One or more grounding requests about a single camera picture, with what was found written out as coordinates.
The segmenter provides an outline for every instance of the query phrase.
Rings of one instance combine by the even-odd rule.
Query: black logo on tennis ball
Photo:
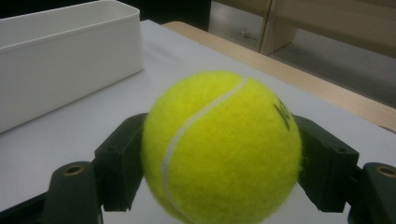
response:
[[[286,108],[286,106],[282,103],[282,101],[280,101],[280,99],[278,99],[278,101],[279,101],[279,106],[274,104],[275,109],[276,109],[277,113],[280,115],[280,117],[283,119],[283,121],[285,122],[285,126],[288,129],[288,131],[290,131],[291,115],[290,115],[288,109]]]

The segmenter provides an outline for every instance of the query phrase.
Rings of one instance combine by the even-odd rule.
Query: yellow-green tennis ball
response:
[[[289,195],[302,157],[297,125],[276,95],[224,71],[166,91],[148,114],[142,144],[152,193],[192,224],[261,222]]]

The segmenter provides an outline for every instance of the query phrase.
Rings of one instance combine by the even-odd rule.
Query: ball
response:
[[[148,186],[184,223],[260,223],[290,194],[301,157],[285,105],[259,81],[228,71],[180,80],[143,129]]]

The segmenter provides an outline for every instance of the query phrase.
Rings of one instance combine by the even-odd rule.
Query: tennis ball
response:
[[[144,124],[148,186],[185,223],[261,222],[289,195],[301,157],[288,109],[259,81],[231,72],[180,80]]]

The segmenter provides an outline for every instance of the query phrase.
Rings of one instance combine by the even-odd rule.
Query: white bin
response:
[[[139,10],[121,2],[0,20],[0,132],[142,69]]]

